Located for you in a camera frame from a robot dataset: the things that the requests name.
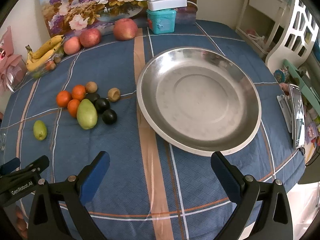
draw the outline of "teal container lid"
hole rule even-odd
[[[163,10],[158,10],[158,11],[150,11],[147,9],[147,13],[150,15],[163,15],[163,14],[176,14],[177,12],[175,9],[163,9]]]

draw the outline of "teal box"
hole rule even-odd
[[[174,9],[159,11],[150,11],[147,9],[149,28],[154,34],[173,33],[176,13]]]

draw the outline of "orange fruit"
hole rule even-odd
[[[83,85],[76,85],[71,93],[73,99],[78,99],[81,102],[85,98],[85,87]]]
[[[70,92],[63,90],[59,92],[56,97],[57,105],[59,107],[67,107],[71,99],[72,99],[72,96]]]
[[[68,112],[74,118],[77,117],[77,111],[78,111],[79,104],[80,104],[80,101],[78,99],[72,99],[68,103]]]

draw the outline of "blue tablecloth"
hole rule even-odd
[[[21,159],[21,167],[41,155],[50,166],[42,173],[49,182],[65,180],[89,164],[101,150],[110,154],[110,168],[93,200],[86,205],[108,239],[213,239],[233,212],[210,167],[210,158],[169,145],[146,124],[136,103],[136,79],[153,55],[179,46],[211,49],[236,63],[255,83],[262,105],[262,122],[254,140],[228,155],[243,174],[271,182],[275,177],[289,191],[304,171],[304,158],[292,148],[291,135],[276,100],[282,93],[258,55],[226,25],[197,21],[177,25],[172,34],[152,35],[139,29],[138,37],[116,41],[104,36],[95,48],[65,58],[52,73],[29,80],[10,97],[1,127],[6,134],[1,161]],[[112,103],[118,114],[115,125],[101,118],[91,130],[83,130],[66,109],[58,109],[55,97],[77,84],[95,81],[99,94],[112,87],[122,92]],[[33,136],[35,120],[48,128],[44,141]],[[20,205],[28,217],[33,195]],[[70,231],[77,235],[66,207],[61,204]],[[259,205],[252,212],[254,222]]]

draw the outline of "large green fruit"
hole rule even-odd
[[[77,120],[79,125],[85,129],[91,129],[97,124],[98,114],[93,103],[88,99],[83,99],[78,106]]]
[[[42,141],[47,137],[47,127],[41,120],[35,121],[33,125],[33,135],[37,140]]]

